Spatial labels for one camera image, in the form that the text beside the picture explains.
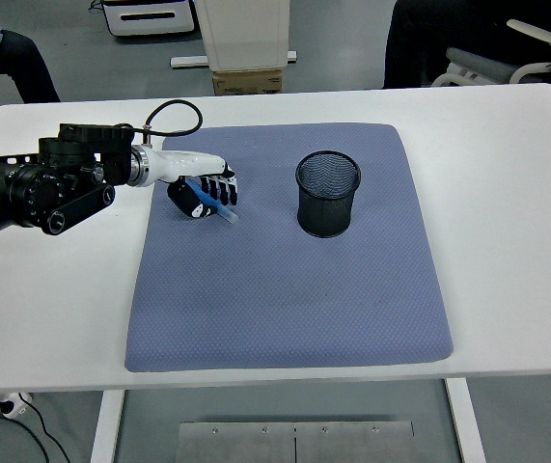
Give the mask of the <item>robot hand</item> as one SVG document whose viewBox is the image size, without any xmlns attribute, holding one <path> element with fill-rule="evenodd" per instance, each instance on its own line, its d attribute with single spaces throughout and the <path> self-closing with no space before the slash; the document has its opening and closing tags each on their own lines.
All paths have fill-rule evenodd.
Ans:
<svg viewBox="0 0 551 463">
<path fill-rule="evenodd" d="M 140 155 L 139 174 L 136 185 L 140 187 L 167 182 L 168 197 L 190 218 L 204 218 L 237 204 L 235 173 L 218 155 L 146 149 Z"/>
</svg>

